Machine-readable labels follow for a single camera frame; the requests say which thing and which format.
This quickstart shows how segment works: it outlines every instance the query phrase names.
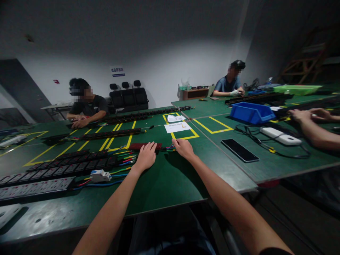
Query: hand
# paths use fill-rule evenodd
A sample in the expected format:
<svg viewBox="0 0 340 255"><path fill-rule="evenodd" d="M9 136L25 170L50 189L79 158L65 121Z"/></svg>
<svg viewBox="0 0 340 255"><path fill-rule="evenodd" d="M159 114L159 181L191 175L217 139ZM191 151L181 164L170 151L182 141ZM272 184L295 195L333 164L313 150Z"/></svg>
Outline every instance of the hand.
<svg viewBox="0 0 340 255"><path fill-rule="evenodd" d="M156 160L156 146L157 143L155 142L149 142L147 145L143 145L139 152L137 162L132 166L131 171L142 174L145 169L150 168Z"/></svg>
<svg viewBox="0 0 340 255"><path fill-rule="evenodd" d="M240 93L241 92L239 90L234 90L230 92L230 96L237 97L237 96L240 96Z"/></svg>
<svg viewBox="0 0 340 255"><path fill-rule="evenodd" d="M84 120L77 120L75 122L73 122L73 125L72 125L72 129L80 129L80 128L83 128L83 127L86 127L88 124L89 124L89 120L88 119L84 119Z"/></svg>
<svg viewBox="0 0 340 255"><path fill-rule="evenodd" d="M304 122L306 120L310 120L312 116L312 113L310 111L300 111L298 109L294 109L294 110L289 110L288 112L299 123Z"/></svg>
<svg viewBox="0 0 340 255"><path fill-rule="evenodd" d="M192 146L188 140L172 139L172 143L176 147L178 153L186 160L189 160L195 156L194 150L192 149Z"/></svg>
<svg viewBox="0 0 340 255"><path fill-rule="evenodd" d="M317 116L312 115L312 119L314 120L326 120L326 121L334 120L334 116L332 116L329 111L326 111L325 109L322 108L313 108L310 109L309 112L317 115Z"/></svg>

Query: green workbench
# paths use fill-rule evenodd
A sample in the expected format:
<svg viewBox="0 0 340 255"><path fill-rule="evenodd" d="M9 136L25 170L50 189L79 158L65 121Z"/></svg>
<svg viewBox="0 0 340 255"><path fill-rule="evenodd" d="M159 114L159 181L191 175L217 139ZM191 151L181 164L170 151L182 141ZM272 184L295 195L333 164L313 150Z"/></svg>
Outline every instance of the green workbench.
<svg viewBox="0 0 340 255"><path fill-rule="evenodd" d="M297 105L315 101L321 98L332 97L329 96L294 96L287 100L285 106ZM210 139L216 146L218 146L233 162L238 165L255 183L262 183L270 180L280 179L288 176L298 175L305 172L325 169L330 166L340 165L340 160L337 155L332 155L327 152L318 150L310 146L305 139L303 145L311 152L309 159L291 159L282 156L274 155L261 148L253 140L243 134L239 134L233 129L237 124L243 124L236 119L230 117L231 108L224 104L227 98L213 101L207 98L208 101L187 100L172 102L176 107L191 105L196 106L190 112L184 112L189 118L193 118L192 123L197 127L208 139ZM296 130L288 125L286 122L278 122L279 125L289 128L296 132ZM322 124L324 128L338 126L339 124ZM267 139L263 134L258 134L259 139ZM260 158L258 162L244 163L230 150L221 144L221 140L234 139L241 145L246 147L249 151ZM278 142L270 143L278 152L286 155L305 155L306 153L299 147L288 147Z"/></svg>
<svg viewBox="0 0 340 255"><path fill-rule="evenodd" d="M47 146L40 138L70 133L65 124L68 121L41 123L28 133L27 143L12 146L0 155L0 176L21 173L37 162L52 160L58 155L81 149L91 152L110 148L114 150L130 143L146 143L155 141L163 146L171 145L172 134L166 133L167 114L154 115L152 118L129 122L120 125L104 126L95 129L81 129L72 136L80 136L86 132L105 132L130 128L143 128L146 133L116 137L114 139L94 140L90 142L67 141L55 146ZM254 190L256 184L233 161L226 157L219 147L214 145L197 127L190 123L192 130L176 132L175 138L187 138L195 153L238 192ZM40 235L88 226L101 207L117 189L119 184L105 188L84 188L78 191L67 191L61 194L23 199L22 216L13 226L2 230L0 243L35 238ZM132 194L126 216L159 210L181 204L202 201L208 193L193 167L177 152L160 152L155 164L139 179Z"/></svg>

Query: blue shirt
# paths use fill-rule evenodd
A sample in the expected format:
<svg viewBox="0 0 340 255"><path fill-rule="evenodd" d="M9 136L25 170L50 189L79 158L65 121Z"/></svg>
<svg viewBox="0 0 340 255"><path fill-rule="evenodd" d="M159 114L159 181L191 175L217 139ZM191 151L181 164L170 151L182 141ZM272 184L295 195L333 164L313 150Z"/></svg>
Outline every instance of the blue shirt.
<svg viewBox="0 0 340 255"><path fill-rule="evenodd" d="M217 82L214 90L218 90L219 92L232 92L240 87L241 82L238 76L232 80L231 83L227 81L226 77L223 77Z"/></svg>

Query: row of seats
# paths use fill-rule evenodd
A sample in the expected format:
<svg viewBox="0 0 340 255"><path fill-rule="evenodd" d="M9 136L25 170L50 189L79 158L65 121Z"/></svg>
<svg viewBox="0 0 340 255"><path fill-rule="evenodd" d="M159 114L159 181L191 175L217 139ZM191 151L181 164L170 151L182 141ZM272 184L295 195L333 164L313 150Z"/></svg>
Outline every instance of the row of seats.
<svg viewBox="0 0 340 255"><path fill-rule="evenodd" d="M110 84L110 89L117 90L110 92L113 106L115 109L124 108L119 112L130 112L149 109L149 100L146 95L145 89L141 88L141 82L139 80L134 81L136 88L128 89L129 83L123 82L121 84L125 90L117 90L118 86L115 83Z"/></svg>

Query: blue plastic bin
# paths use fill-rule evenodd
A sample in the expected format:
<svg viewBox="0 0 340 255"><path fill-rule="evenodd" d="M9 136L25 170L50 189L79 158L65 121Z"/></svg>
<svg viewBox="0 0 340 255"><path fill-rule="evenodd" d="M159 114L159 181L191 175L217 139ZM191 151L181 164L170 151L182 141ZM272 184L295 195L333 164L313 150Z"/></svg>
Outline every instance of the blue plastic bin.
<svg viewBox="0 0 340 255"><path fill-rule="evenodd" d="M256 95L264 94L264 93L265 93L265 91L263 91L263 90L254 90L254 91L249 91L248 96L256 96Z"/></svg>
<svg viewBox="0 0 340 255"><path fill-rule="evenodd" d="M232 105L231 117L240 119L251 124L262 124L275 119L275 114L269 106L253 103L236 103Z"/></svg>

